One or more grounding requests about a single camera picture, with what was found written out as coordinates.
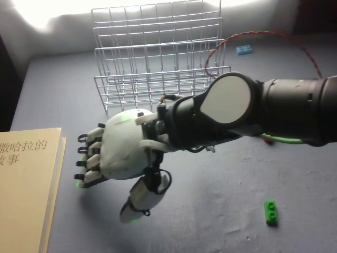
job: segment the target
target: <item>gray tabletop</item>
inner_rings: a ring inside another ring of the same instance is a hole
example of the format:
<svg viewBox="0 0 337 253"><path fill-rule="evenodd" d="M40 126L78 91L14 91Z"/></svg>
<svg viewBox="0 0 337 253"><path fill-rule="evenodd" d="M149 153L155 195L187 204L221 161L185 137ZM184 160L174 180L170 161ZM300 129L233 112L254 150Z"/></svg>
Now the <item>gray tabletop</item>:
<svg viewBox="0 0 337 253"><path fill-rule="evenodd" d="M253 54L226 63L260 81L314 78L305 54L283 42L249 41ZM337 74L336 40L310 40L324 76ZM93 82L93 53L33 60L12 131L62 127L67 137L49 253L56 252L337 252L336 145L266 145L243 137L216 153L166 154L173 183L150 217L123 225L119 212L136 179L78 189L76 138L104 123ZM275 199L279 227L265 224L263 203Z"/></svg>

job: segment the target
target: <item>book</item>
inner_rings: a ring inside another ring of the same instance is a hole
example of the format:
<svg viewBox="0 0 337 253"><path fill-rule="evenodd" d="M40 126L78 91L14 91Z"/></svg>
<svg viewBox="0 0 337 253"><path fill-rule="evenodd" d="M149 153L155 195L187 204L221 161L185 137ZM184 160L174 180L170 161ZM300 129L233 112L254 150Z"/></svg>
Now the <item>book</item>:
<svg viewBox="0 0 337 253"><path fill-rule="evenodd" d="M65 143L61 128L0 133L0 252L47 252Z"/></svg>

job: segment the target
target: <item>bright light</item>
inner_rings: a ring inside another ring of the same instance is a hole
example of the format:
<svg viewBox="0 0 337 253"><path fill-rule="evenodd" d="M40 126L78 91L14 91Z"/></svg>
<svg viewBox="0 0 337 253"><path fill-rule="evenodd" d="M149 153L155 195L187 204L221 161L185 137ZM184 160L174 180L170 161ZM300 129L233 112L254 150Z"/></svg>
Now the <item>bright light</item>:
<svg viewBox="0 0 337 253"><path fill-rule="evenodd" d="M18 12L23 18L40 32L48 32L49 21L52 18L67 15L90 13L93 8L117 7L120 1L112 0L12 0ZM125 5L141 5L148 3L165 3L168 0L124 0ZM255 2L258 0L222 0L222 6L236 6ZM205 0L212 5L218 6L219 0Z"/></svg>

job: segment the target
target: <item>wire basket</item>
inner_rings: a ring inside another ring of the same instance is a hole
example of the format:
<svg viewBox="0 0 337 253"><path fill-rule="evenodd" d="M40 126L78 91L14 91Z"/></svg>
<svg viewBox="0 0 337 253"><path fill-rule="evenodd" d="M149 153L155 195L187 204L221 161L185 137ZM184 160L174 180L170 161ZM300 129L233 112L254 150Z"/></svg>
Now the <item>wire basket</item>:
<svg viewBox="0 0 337 253"><path fill-rule="evenodd" d="M167 8L165 13L159 11L166 5L171 7L169 15ZM138 108L141 103L150 104L152 110L165 92L195 95L207 89L211 79L204 64L222 41L223 20L221 1L219 8L205 6L193 0L92 10L101 75L95 84L106 111L116 105L122 110L126 105ZM102 12L108 16L99 16ZM231 70L224 66L224 56L222 48L209 62L207 70L213 76Z"/></svg>

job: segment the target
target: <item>robotic hand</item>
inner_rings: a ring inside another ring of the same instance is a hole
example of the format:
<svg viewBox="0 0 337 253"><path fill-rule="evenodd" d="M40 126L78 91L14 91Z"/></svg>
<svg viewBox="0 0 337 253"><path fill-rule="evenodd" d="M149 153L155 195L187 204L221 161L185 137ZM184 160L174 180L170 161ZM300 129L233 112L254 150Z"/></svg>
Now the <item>robotic hand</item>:
<svg viewBox="0 0 337 253"><path fill-rule="evenodd" d="M176 102L166 108L165 100ZM171 185L171 174L160 169L164 153L214 151L217 144L262 133L320 147L337 142L336 113L337 76L262 83L226 73L200 95L163 95L157 113L128 110L80 135L85 146L78 152L85 156L75 179L88 188L140 177L121 210L121 221L130 222L149 216Z"/></svg>

